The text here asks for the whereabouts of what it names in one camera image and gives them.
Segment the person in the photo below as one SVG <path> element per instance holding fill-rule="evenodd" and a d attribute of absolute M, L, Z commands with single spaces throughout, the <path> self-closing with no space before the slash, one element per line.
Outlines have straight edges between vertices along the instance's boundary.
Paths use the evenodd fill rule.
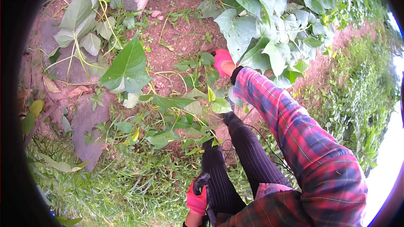
<path fill-rule="evenodd" d="M 183 225 L 201 226 L 208 216 L 212 226 L 220 227 L 361 226 L 367 187 L 351 150 L 338 144 L 287 91 L 254 69 L 235 68 L 226 50 L 213 55 L 220 75 L 230 77 L 234 95 L 253 105 L 269 124 L 301 192 L 291 188 L 235 113 L 225 113 L 254 201 L 243 202 L 227 176 L 220 147 L 205 142 L 202 174 L 186 193 L 190 210 Z"/>

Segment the soil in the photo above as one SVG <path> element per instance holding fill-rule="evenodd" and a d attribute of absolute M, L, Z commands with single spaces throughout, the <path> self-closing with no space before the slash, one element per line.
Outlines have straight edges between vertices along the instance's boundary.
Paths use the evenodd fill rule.
<path fill-rule="evenodd" d="M 149 35 L 151 38 L 153 38 L 153 41 L 151 43 L 147 42 L 147 46 L 151 48 L 151 52 L 146 53 L 146 56 L 148 58 L 148 62 L 150 63 L 150 74 L 151 77 L 154 78 L 154 86 L 158 91 L 158 94 L 160 95 L 169 96 L 173 90 L 179 93 L 185 93 L 185 85 L 180 77 L 172 76 L 170 77 L 170 82 L 167 78 L 154 74 L 157 72 L 173 71 L 173 65 L 176 64 L 177 60 L 181 58 L 181 55 L 179 55 L 179 53 L 182 54 L 182 56 L 186 56 L 192 55 L 198 50 L 212 52 L 216 49 L 226 48 L 226 40 L 220 33 L 219 26 L 213 21 L 212 18 L 202 19 L 203 25 L 199 23 L 199 20 L 196 20 L 194 18 L 189 18 L 189 24 L 186 22 L 186 20 L 179 18 L 177 20 L 178 25 L 175 28 L 173 28 L 169 21 L 167 21 L 166 26 L 162 31 L 164 21 L 170 10 L 178 12 L 181 9 L 196 9 L 202 1 L 203 0 L 149 0 L 146 6 L 146 9 L 158 10 L 161 12 L 160 14 L 155 15 L 155 17 L 152 17 L 151 14 L 146 15 L 150 23 L 155 23 L 156 20 L 162 20 L 161 23 L 158 23 L 157 25 L 153 24 L 148 27 L 144 34 L 144 38 L 146 38 L 146 35 Z M 48 6 L 46 13 L 50 16 L 55 15 L 56 18 L 61 18 L 63 16 L 63 11 L 58 12 L 58 10 L 64 5 L 65 3 L 63 1 L 58 0 Z M 24 108 L 27 109 L 27 104 L 25 102 L 26 97 L 29 95 L 27 93 L 31 93 L 32 90 L 36 88 L 36 86 L 39 86 L 39 91 L 37 94 L 37 98 L 39 98 L 40 92 L 44 89 L 42 77 L 40 74 L 41 65 L 39 63 L 39 51 L 32 51 L 28 49 L 36 49 L 40 45 L 40 35 L 34 31 L 40 30 L 41 23 L 43 22 L 43 16 L 44 15 L 42 13 L 38 13 L 37 19 L 35 20 L 32 32 L 27 42 L 27 49 L 23 56 L 20 74 L 22 82 L 22 90 L 20 94 L 20 101 L 22 102 L 20 105 L 21 112 L 24 111 Z M 377 33 L 375 30 L 375 26 L 377 25 L 365 23 L 359 30 L 351 26 L 345 28 L 343 31 L 335 30 L 333 47 L 335 49 L 342 48 L 352 37 L 363 36 L 368 33 L 371 34 L 372 38 L 376 38 Z M 207 31 L 209 32 L 209 34 L 213 35 L 212 42 L 204 42 L 202 39 Z M 129 31 L 127 33 L 127 36 L 129 38 L 132 38 L 135 32 L 136 31 Z M 174 51 L 170 51 L 169 49 L 158 44 L 160 35 L 163 41 L 174 48 Z M 324 87 L 326 85 L 327 70 L 332 67 L 332 59 L 329 59 L 328 56 L 322 56 L 319 53 L 316 59 L 314 61 L 311 61 L 310 69 L 305 72 L 306 78 L 298 78 L 296 80 L 296 83 L 293 85 L 293 88 L 288 89 L 288 91 L 297 91 L 299 88 L 303 88 L 307 84 L 313 84 L 316 88 Z M 227 86 L 229 85 L 229 82 L 230 80 L 228 78 L 221 77 L 215 84 L 215 87 Z M 67 94 L 77 87 L 62 85 L 63 84 L 60 83 L 58 84 L 58 87 L 60 89 L 65 89 L 61 93 L 61 95 L 65 96 L 58 96 L 55 98 L 47 96 L 45 98 L 45 103 L 52 103 L 58 100 L 64 100 L 64 102 L 66 102 Z M 111 101 L 116 103 L 116 101 L 114 101 L 114 97 L 114 94 L 112 94 Z M 116 105 L 124 109 L 124 107 L 120 104 L 116 103 Z M 253 109 L 251 105 L 249 105 L 249 109 L 250 113 L 248 114 L 245 114 L 244 110 L 236 110 L 235 112 L 236 114 L 239 114 L 244 123 L 250 124 L 257 129 L 260 129 L 259 123 L 263 123 L 264 120 L 258 113 L 257 109 Z M 124 111 L 124 113 L 128 115 L 135 114 L 136 110 L 137 109 L 132 109 L 130 111 Z M 214 117 L 211 118 L 212 120 L 216 121 L 216 124 L 219 124 L 218 128 L 216 128 L 215 131 L 216 135 L 219 138 L 223 139 L 223 149 L 231 149 L 231 141 L 228 140 L 230 139 L 230 136 L 228 134 L 226 126 L 220 122 L 220 119 L 216 119 Z M 54 117 L 52 120 L 58 124 L 59 128 L 61 128 L 60 116 Z M 181 143 L 173 141 L 168 146 L 166 146 L 166 149 L 172 150 L 172 155 L 175 157 L 179 157 L 181 151 Z M 235 152 L 231 151 L 227 160 L 228 163 L 234 163 L 234 159 L 232 158 L 233 156 L 235 156 Z"/>

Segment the hand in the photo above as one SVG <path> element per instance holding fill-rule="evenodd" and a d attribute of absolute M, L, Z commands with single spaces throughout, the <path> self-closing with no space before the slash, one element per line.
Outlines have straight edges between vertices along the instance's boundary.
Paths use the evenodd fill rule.
<path fill-rule="evenodd" d="M 229 51 L 225 49 L 218 49 L 215 51 L 215 68 L 219 71 L 221 77 L 231 77 L 235 69 L 235 64 Z"/>
<path fill-rule="evenodd" d="M 203 216 L 208 205 L 206 201 L 206 187 L 210 178 L 209 173 L 202 173 L 191 183 L 186 193 L 187 207 L 196 214 Z"/>

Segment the striped pants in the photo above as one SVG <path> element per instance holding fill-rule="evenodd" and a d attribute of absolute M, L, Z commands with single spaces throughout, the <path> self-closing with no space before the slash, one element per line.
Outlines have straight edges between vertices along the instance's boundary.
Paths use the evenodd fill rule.
<path fill-rule="evenodd" d="M 268 158 L 255 134 L 233 112 L 226 113 L 224 119 L 254 198 L 260 183 L 277 183 L 290 187 L 281 171 Z M 210 173 L 209 208 L 213 209 L 215 216 L 219 212 L 237 214 L 246 204 L 227 176 L 222 150 L 217 145 L 212 147 L 211 140 L 203 144 L 203 149 L 202 172 Z"/>

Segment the shirt cuff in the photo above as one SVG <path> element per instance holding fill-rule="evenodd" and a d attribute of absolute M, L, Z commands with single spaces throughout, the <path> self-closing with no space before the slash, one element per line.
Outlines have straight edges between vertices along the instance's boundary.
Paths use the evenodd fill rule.
<path fill-rule="evenodd" d="M 238 66 L 234 71 L 233 74 L 230 77 L 231 80 L 231 84 L 235 85 L 235 80 L 237 78 L 238 73 L 240 72 L 240 70 L 244 68 L 243 66 Z"/>

